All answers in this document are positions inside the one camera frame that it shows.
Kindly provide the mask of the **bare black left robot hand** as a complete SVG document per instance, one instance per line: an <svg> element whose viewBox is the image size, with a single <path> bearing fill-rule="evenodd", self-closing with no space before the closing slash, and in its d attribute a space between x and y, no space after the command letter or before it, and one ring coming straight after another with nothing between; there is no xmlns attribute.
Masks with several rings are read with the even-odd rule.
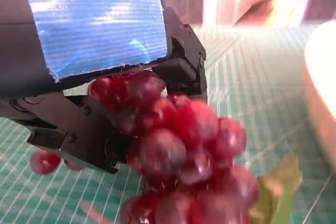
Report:
<svg viewBox="0 0 336 224"><path fill-rule="evenodd" d="M1 117L28 143L114 174L130 138L88 95L102 77L152 69L168 93L206 100L206 51L164 0L1 0Z"/></svg>

